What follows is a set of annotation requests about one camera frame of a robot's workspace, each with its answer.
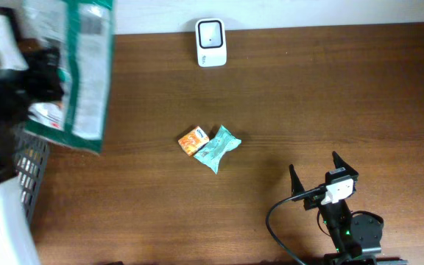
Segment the green white wipes pack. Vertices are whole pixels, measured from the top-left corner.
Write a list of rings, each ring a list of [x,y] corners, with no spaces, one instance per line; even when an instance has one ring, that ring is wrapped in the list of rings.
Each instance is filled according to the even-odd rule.
[[[37,103],[26,131],[72,149],[100,153],[112,77],[114,0],[24,0],[37,39],[60,51],[60,101]]]

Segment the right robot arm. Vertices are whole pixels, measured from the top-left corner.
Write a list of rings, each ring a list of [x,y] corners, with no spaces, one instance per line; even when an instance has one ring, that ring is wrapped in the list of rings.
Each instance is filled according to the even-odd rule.
[[[335,253],[323,257],[324,264],[407,264],[401,258],[378,258],[382,253],[384,219],[369,211],[351,211],[346,199],[356,192],[359,173],[336,152],[332,153],[335,169],[325,174],[325,182],[306,190],[293,165],[289,166],[292,200],[303,201],[309,211],[317,209]]]

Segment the orange tissue packet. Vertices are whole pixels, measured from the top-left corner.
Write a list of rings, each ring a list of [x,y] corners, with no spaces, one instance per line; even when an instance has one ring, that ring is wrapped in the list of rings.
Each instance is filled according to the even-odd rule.
[[[188,156],[192,156],[209,141],[210,138],[205,131],[201,127],[197,126],[180,138],[178,140],[178,144]]]

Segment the mint green snack packet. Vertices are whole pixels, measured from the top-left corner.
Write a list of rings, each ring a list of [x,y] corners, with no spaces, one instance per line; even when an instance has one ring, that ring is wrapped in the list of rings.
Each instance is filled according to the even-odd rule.
[[[241,144],[241,139],[236,138],[225,126],[221,126],[215,137],[207,142],[194,158],[209,167],[215,174],[219,172],[219,164],[223,156]]]

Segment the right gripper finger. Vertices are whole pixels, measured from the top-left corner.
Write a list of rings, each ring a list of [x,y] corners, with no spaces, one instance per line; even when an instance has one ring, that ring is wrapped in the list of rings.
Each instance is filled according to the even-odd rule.
[[[346,163],[337,152],[332,152],[333,164],[336,167],[335,172],[341,176],[350,176],[352,178],[358,178],[359,173],[348,163]]]
[[[300,178],[297,176],[297,173],[294,169],[294,165],[289,165],[289,173],[291,178],[291,198],[293,201],[297,201],[300,196],[305,192],[303,184],[300,182]]]

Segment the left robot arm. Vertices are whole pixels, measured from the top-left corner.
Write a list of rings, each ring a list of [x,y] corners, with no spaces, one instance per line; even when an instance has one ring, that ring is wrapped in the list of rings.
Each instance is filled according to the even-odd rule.
[[[24,70],[3,69],[0,54],[0,264],[39,264],[30,224],[49,157],[49,144],[25,131],[31,106],[63,97],[60,51],[22,48]]]

